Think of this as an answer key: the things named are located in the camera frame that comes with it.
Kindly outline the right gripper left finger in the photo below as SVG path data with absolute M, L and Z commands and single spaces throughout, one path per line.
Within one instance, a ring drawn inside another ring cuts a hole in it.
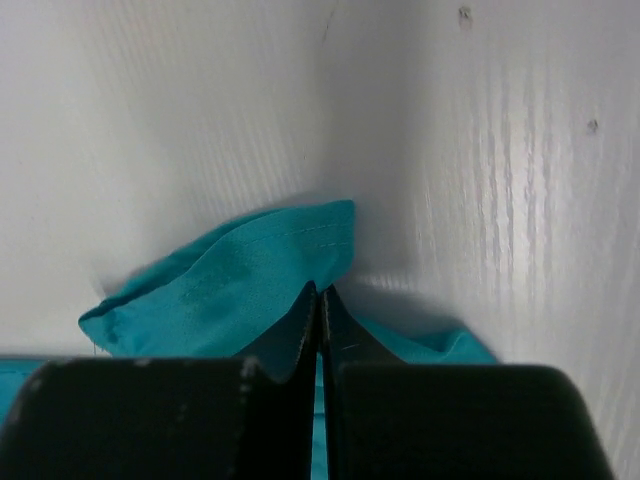
M 51 361 L 1 431 L 5 479 L 306 479 L 317 292 L 230 358 Z

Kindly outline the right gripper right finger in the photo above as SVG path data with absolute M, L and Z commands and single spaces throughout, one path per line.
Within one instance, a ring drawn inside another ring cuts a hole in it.
M 574 384 L 535 365 L 416 365 L 320 301 L 332 479 L 609 479 Z

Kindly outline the teal t-shirt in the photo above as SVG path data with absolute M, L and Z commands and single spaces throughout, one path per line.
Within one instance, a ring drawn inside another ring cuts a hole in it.
M 224 224 L 174 251 L 79 318 L 80 329 L 105 351 L 104 358 L 2 362 L 3 426 L 21 388 L 48 362 L 230 358 L 279 321 L 302 289 L 313 284 L 316 373 L 311 472 L 306 479 L 332 479 L 320 301 L 326 290 L 336 290 L 336 281 L 351 267 L 354 223 L 355 206 L 350 200 L 282 208 Z M 494 366 L 493 356 L 466 330 L 437 332 L 426 341 L 413 341 L 355 320 L 410 364 Z

